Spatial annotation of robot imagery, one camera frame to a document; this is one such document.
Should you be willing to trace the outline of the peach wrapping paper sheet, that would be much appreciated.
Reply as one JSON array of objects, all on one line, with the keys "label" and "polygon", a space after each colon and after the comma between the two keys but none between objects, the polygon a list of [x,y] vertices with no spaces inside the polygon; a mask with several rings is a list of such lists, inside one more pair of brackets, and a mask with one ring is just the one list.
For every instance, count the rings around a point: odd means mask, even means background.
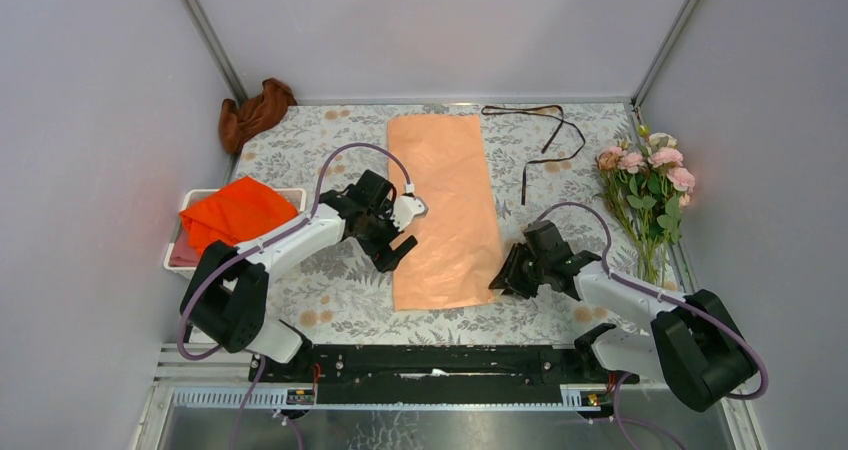
[{"label": "peach wrapping paper sheet", "polygon": [[408,115],[391,119],[388,149],[405,166],[428,207],[408,232],[416,246],[393,273],[397,311],[489,304],[489,287],[505,261],[480,119],[476,115]]}]

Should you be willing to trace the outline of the pink fake flower bunch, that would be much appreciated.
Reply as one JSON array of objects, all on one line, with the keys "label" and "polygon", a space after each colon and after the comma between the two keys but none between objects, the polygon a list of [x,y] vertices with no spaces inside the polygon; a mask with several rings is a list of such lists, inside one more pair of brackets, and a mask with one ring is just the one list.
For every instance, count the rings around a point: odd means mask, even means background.
[{"label": "pink fake flower bunch", "polygon": [[662,285],[669,248],[681,239],[683,211],[696,185],[677,139],[641,125],[637,139],[603,149],[595,162],[604,206],[637,249],[639,278]]}]

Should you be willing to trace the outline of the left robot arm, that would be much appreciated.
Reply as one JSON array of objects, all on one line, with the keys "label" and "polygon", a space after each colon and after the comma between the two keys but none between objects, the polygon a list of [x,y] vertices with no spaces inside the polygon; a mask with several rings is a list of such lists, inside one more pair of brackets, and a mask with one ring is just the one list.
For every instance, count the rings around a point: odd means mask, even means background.
[{"label": "left robot arm", "polygon": [[322,193],[314,209],[260,237],[236,246],[209,245],[181,302],[181,321],[219,348],[262,355],[282,378],[299,380],[310,367],[306,338],[267,315],[270,284],[348,239],[357,241],[377,271],[392,272],[417,244],[405,230],[427,212],[412,184],[398,190],[367,170],[356,183]]}]

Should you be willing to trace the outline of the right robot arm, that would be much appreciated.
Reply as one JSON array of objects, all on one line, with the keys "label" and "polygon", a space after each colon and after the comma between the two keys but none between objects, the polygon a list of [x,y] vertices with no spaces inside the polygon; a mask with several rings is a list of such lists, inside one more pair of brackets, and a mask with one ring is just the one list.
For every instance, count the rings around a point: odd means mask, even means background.
[{"label": "right robot arm", "polygon": [[760,367],[723,302],[702,289],[681,299],[613,272],[590,251],[574,252],[548,220],[528,226],[489,287],[533,298],[541,286],[607,309],[636,326],[599,324],[574,342],[583,380],[609,372],[665,383],[688,408],[703,412],[754,377]]}]

